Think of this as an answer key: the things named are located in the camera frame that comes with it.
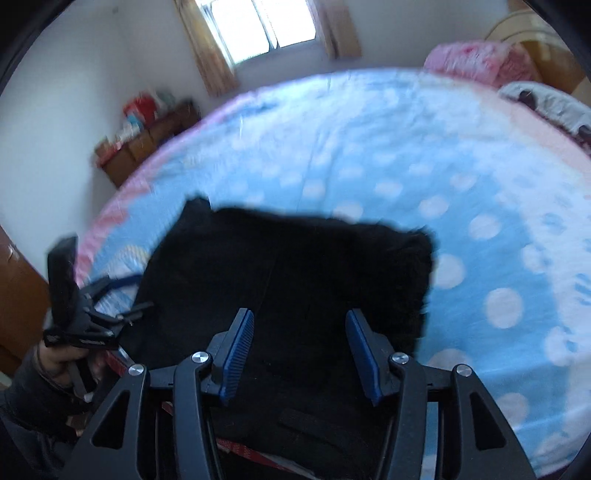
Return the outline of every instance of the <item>wooden door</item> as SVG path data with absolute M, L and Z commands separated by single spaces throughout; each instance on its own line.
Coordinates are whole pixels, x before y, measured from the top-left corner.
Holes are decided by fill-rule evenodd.
M 41 338 L 47 282 L 0 228 L 0 371 L 12 375 Z

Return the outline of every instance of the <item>black clamp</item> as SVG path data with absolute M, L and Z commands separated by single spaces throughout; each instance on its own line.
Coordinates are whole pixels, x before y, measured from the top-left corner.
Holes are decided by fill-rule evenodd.
M 206 351 L 175 367 L 129 367 L 78 440 L 60 479 L 168 478 L 159 451 L 168 446 L 176 458 L 174 478 L 222 480 L 207 407 L 226 406 L 235 396 L 253 335 L 254 315 L 240 309 Z M 172 417 L 161 408 L 164 400 L 173 402 Z
M 515 433 L 471 367 L 422 366 L 395 352 L 360 310 L 347 314 L 345 326 L 366 397 L 374 405 L 397 400 L 376 480 L 420 479 L 430 401 L 439 404 L 436 480 L 535 480 Z
M 78 237 L 59 241 L 47 255 L 47 274 L 51 308 L 43 325 L 43 340 L 47 346 L 72 345 L 86 349 L 117 350 L 118 335 L 127 324 L 143 317 L 151 302 L 134 306 L 115 317 L 96 310 L 95 305 L 110 291 L 136 285 L 141 275 L 124 278 L 102 277 L 83 288 L 74 280 Z M 87 359 L 69 365 L 74 393 L 88 398 L 96 383 Z

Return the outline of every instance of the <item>black fabric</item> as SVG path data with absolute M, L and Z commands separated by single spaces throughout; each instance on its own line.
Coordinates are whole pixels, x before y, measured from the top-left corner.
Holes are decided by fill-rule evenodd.
M 76 440 L 66 418 L 81 409 L 73 395 L 45 381 L 29 351 L 12 385 L 0 392 L 1 478 L 57 478 Z
M 391 410 L 373 408 L 363 396 L 345 314 L 361 308 L 374 330 L 412 353 L 432 249 L 420 231 L 213 212 L 206 200 L 194 199 L 145 270 L 136 303 L 149 300 L 156 308 L 124 329 L 121 345 L 150 368 L 175 365 L 206 349 L 240 307 L 251 309 L 254 341 L 238 395 L 213 412 L 216 434 L 321 476 L 369 478 Z M 280 422 L 285 411 L 334 425 L 365 447 L 333 445 L 288 427 Z

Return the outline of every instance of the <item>human hand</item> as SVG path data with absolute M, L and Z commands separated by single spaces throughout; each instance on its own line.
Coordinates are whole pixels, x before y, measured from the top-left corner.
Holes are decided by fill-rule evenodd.
M 37 366 L 41 374 L 60 387 L 71 386 L 68 363 L 88 356 L 89 351 L 71 345 L 48 347 L 43 341 L 37 346 Z

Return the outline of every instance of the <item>curtain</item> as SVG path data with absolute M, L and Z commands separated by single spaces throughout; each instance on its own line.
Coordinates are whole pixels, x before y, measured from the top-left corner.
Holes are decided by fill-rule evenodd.
M 345 0 L 307 0 L 316 34 L 331 59 L 360 57 L 361 45 Z
M 195 0 L 174 0 L 193 47 L 197 68 L 209 95 L 220 96 L 238 87 L 229 59 Z

